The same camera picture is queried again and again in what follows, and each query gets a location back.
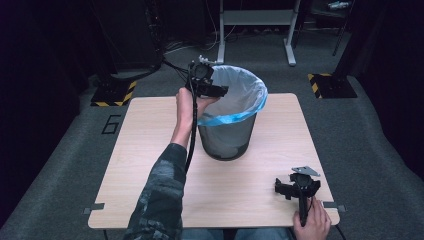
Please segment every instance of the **person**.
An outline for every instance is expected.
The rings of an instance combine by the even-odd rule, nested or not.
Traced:
[[[197,116],[219,98],[197,98]],[[187,145],[193,122],[193,98],[190,91],[180,88],[176,95],[177,122],[170,143],[153,165],[147,182],[131,215],[124,240],[133,239],[223,239],[222,230],[184,229],[182,198],[186,181]],[[322,204],[308,200],[311,206],[307,224],[300,225],[300,216],[293,216],[294,233],[298,240],[323,240],[330,230],[330,218]],[[236,239],[291,239],[286,228],[239,229]]]

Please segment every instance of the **sleeve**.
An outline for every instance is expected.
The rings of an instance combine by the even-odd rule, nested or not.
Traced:
[[[187,150],[170,143],[150,171],[124,240],[180,239]]]

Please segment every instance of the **table top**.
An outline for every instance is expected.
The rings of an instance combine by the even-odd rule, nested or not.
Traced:
[[[176,122],[175,97],[132,99],[88,224],[94,229],[126,228],[150,169],[168,145]],[[316,197],[333,201],[306,121],[294,94],[269,94],[257,114],[250,145],[240,158],[218,161],[200,137],[183,198],[185,228],[292,226],[298,199],[274,192],[275,178],[289,182],[292,167],[309,166],[320,177]],[[337,209],[326,209],[332,224]]]

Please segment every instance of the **gray carpet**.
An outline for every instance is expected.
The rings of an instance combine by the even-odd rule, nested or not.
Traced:
[[[334,71],[348,36],[333,57],[336,39],[304,32],[295,49],[297,65],[290,67],[282,35],[240,36],[227,43],[225,60],[256,74],[270,93],[298,96],[333,197],[348,208],[339,224],[347,239],[424,239],[424,184],[386,140],[361,85],[349,77],[358,95],[353,99],[316,99],[312,92],[307,74]],[[165,57],[186,68],[200,54],[215,60],[217,45]],[[173,96],[183,84],[163,65],[138,81],[133,97]],[[120,115],[114,118],[120,127],[127,106],[90,107],[94,91],[91,87],[81,95],[81,114],[1,229],[0,239],[104,239],[101,231],[88,227],[89,216],[82,211],[95,201],[118,136],[101,134],[103,127],[110,115]],[[121,239],[122,232],[109,230],[109,239]],[[342,238],[332,228],[328,239]]]

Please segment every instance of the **trash can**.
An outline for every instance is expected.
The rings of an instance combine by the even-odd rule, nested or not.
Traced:
[[[209,105],[198,119],[206,153],[221,161],[234,160],[249,146],[256,114],[265,105],[268,90],[261,79],[246,69],[214,66],[214,85],[228,86],[228,93]]]

